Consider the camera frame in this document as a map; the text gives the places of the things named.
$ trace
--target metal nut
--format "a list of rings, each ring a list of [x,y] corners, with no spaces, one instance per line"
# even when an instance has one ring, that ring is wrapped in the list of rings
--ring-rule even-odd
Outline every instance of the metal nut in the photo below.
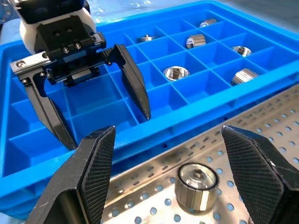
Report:
[[[243,57],[247,57],[251,55],[251,50],[249,48],[243,47],[243,46],[235,46],[232,47],[232,49],[242,55]]]
[[[166,78],[170,81],[176,81],[178,79],[187,77],[190,75],[190,72],[180,66],[172,66],[163,71]]]

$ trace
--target carbon fiber texture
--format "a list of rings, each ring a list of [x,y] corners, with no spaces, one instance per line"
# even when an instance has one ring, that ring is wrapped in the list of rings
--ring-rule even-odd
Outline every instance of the carbon fiber texture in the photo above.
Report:
[[[270,224],[284,186],[253,141],[230,129],[222,130],[229,163],[240,196],[255,224]]]

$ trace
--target stainless steel plate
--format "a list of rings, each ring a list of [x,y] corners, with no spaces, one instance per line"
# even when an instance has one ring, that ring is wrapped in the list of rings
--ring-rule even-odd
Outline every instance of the stainless steel plate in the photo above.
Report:
[[[227,120],[269,138],[299,168],[299,85]],[[189,141],[111,179],[102,216],[114,223],[245,224],[249,215],[234,185],[220,124]],[[220,177],[213,210],[194,214],[179,207],[174,193],[176,170],[186,162],[204,163]]]

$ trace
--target knurled metal cylinder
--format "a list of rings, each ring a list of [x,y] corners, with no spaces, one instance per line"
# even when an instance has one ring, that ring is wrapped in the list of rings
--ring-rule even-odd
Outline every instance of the knurled metal cylinder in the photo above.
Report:
[[[242,69],[235,74],[233,80],[230,83],[231,85],[238,85],[241,83],[246,83],[256,77],[258,77],[258,75],[255,72],[249,69]]]
[[[190,49],[205,44],[206,44],[206,38],[202,34],[191,35],[187,38],[186,48]]]
[[[193,209],[195,211],[206,211],[210,210],[216,200],[217,200],[217,188],[219,184],[219,178],[216,172],[214,172],[211,168],[199,164],[201,167],[205,167],[210,170],[210,172],[215,177],[215,181],[212,185],[210,185],[206,189],[199,189],[191,186],[190,184],[186,183],[182,176],[181,176],[181,170],[184,166],[189,166],[189,164],[184,164],[178,169],[177,172],[177,181],[175,184],[175,194],[177,197],[177,200],[185,207],[189,209]]]

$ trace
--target blue plastic tray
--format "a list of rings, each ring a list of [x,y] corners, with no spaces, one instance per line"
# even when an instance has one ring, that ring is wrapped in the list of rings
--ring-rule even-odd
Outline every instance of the blue plastic tray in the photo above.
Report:
[[[218,23],[198,28],[204,19]],[[202,1],[100,24],[107,46],[123,43],[140,68],[152,111],[146,121],[128,97],[116,65],[72,88],[46,83],[77,140],[116,125],[113,174],[137,165],[219,124],[299,80],[298,37],[219,3]],[[137,43],[145,34],[158,38]],[[207,44],[185,49],[189,35]],[[231,47],[249,47],[243,58]],[[0,47],[0,212],[26,219],[53,173],[72,155],[39,122],[25,90],[8,63],[28,56],[21,42]],[[191,75],[170,83],[169,66]],[[258,78],[235,87],[235,73],[248,68]]]

